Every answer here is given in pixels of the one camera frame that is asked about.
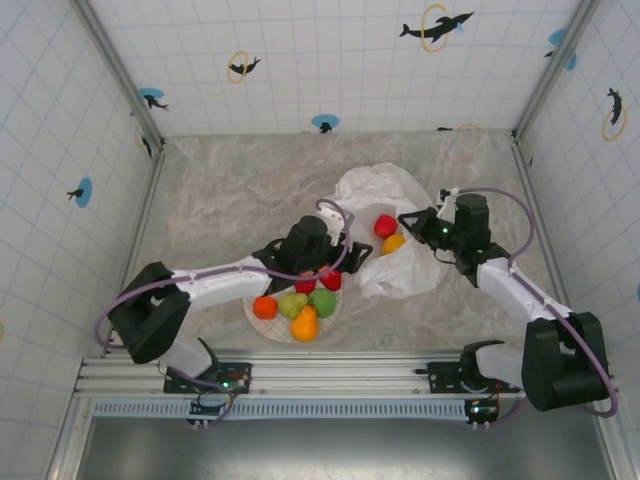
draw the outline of white tile wall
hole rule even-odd
[[[0,1],[0,478],[42,478],[117,293],[151,166],[134,132],[66,0]]]
[[[640,9],[603,2],[528,138],[531,175],[575,308],[602,321],[620,385],[621,425],[640,459]],[[619,90],[627,123],[605,141],[605,116]],[[621,131],[623,112],[607,136]],[[640,472],[640,462],[636,465]]]
[[[399,34],[404,23],[419,29],[432,3],[92,2],[136,84],[165,93],[169,111],[151,112],[167,136],[317,131],[320,113],[337,115],[342,131],[515,127],[555,48],[549,36],[578,0],[440,2],[447,12],[432,11],[427,28],[474,14],[427,53]],[[233,84],[238,51],[261,62]]]

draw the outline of white plastic bag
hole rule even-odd
[[[409,172],[391,163],[349,170],[336,185],[334,200],[355,215],[351,238],[373,246],[373,253],[355,276],[364,297],[384,295],[405,298],[428,292],[444,277],[444,269],[431,249],[401,230],[406,243],[395,252],[380,256],[382,240],[373,233],[376,219],[387,214],[424,210],[431,198]]]

